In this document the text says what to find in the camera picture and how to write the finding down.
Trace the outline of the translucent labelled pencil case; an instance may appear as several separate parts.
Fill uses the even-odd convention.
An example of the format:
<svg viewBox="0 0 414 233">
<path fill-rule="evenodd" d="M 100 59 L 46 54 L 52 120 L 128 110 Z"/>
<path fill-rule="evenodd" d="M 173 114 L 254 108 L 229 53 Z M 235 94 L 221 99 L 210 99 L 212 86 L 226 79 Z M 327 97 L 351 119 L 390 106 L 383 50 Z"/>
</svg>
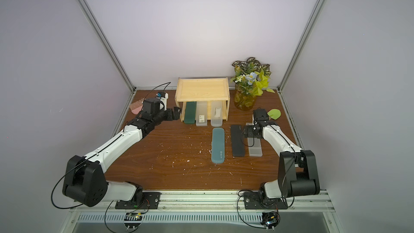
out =
<svg viewBox="0 0 414 233">
<path fill-rule="evenodd" d="M 207 126 L 208 103 L 206 101 L 198 101 L 196 106 L 196 126 Z"/>
</svg>

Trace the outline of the tall translucent white pencil case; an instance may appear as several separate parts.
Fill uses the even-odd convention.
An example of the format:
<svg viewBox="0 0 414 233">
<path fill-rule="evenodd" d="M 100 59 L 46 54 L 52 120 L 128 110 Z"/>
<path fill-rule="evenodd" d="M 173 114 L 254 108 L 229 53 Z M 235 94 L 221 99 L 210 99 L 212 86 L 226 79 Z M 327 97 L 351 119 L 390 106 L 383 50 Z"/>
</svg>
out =
<svg viewBox="0 0 414 233">
<path fill-rule="evenodd" d="M 262 157 L 262 145 L 258 138 L 247 138 L 250 157 Z"/>
</svg>

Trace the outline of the black pencil case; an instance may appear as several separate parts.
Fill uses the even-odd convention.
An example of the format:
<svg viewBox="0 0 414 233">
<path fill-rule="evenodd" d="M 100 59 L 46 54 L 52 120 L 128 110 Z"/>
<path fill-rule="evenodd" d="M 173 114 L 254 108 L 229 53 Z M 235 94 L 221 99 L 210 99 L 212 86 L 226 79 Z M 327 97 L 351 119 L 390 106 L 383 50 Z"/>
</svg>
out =
<svg viewBox="0 0 414 233">
<path fill-rule="evenodd" d="M 242 127 L 240 125 L 231 125 L 230 132 L 233 157 L 244 157 L 245 145 L 242 135 Z"/>
</svg>

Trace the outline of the rounded translucent pencil case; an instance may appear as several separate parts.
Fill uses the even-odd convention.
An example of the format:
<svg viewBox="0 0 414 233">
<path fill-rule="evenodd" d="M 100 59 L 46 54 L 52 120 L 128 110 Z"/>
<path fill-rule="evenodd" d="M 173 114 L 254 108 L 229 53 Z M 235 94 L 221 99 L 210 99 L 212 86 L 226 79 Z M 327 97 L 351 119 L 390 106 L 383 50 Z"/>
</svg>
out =
<svg viewBox="0 0 414 233">
<path fill-rule="evenodd" d="M 211 103 L 211 126 L 221 127 L 223 123 L 223 108 L 221 101 Z"/>
</svg>

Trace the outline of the teal pencil case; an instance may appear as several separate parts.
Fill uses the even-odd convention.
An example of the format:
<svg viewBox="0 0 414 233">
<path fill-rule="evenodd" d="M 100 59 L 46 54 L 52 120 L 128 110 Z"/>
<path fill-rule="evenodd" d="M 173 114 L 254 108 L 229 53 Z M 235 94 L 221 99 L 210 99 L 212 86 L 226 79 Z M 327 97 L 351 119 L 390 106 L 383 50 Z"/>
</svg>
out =
<svg viewBox="0 0 414 233">
<path fill-rule="evenodd" d="M 225 130 L 216 127 L 212 130 L 211 161 L 222 164 L 225 160 Z"/>
</svg>

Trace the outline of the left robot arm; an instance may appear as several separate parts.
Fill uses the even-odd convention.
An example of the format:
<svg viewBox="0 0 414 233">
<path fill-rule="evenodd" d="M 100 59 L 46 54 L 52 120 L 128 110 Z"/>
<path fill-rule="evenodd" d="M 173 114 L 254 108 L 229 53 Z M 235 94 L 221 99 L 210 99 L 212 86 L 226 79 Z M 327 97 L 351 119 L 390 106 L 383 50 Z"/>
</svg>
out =
<svg viewBox="0 0 414 233">
<path fill-rule="evenodd" d="M 167 106 L 167 96 L 146 99 L 141 111 L 124 129 L 101 147 L 67 162 L 62 193 L 82 205 L 94 207 L 105 201 L 143 203 L 142 187 L 132 182 L 114 182 L 105 178 L 109 167 L 134 144 L 144 139 L 164 121 L 178 120 L 181 108 Z"/>
</svg>

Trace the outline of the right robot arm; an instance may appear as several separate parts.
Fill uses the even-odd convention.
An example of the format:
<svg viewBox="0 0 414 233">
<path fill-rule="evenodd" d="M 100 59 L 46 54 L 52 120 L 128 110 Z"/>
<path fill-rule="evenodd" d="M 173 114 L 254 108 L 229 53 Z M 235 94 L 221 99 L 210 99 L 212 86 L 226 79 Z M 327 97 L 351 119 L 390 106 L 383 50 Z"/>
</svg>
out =
<svg viewBox="0 0 414 233">
<path fill-rule="evenodd" d="M 320 182 L 315 154 L 291 141 L 264 109 L 253 111 L 253 124 L 245 126 L 246 138 L 267 141 L 279 156 L 278 178 L 263 183 L 259 197 L 267 202 L 296 196 L 318 195 Z"/>
</svg>

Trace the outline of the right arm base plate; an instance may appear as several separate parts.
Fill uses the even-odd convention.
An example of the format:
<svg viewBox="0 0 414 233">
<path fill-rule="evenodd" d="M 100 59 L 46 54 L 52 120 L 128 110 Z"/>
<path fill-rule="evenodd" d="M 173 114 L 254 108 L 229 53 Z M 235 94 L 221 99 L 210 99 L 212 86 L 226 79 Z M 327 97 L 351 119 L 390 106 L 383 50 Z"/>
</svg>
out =
<svg viewBox="0 0 414 233">
<path fill-rule="evenodd" d="M 285 210 L 288 208 L 287 204 L 280 198 L 267 198 L 259 192 L 242 192 L 244 208 L 247 210 Z"/>
</svg>

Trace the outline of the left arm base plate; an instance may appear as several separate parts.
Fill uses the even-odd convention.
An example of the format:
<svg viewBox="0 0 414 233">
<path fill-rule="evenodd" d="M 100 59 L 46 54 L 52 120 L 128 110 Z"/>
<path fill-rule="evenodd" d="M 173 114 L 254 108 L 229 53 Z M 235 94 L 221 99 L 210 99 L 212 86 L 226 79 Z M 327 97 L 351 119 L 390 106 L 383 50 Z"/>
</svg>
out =
<svg viewBox="0 0 414 233">
<path fill-rule="evenodd" d="M 139 192 L 130 201 L 117 201 L 115 209 L 157 209 L 161 192 Z"/>
</svg>

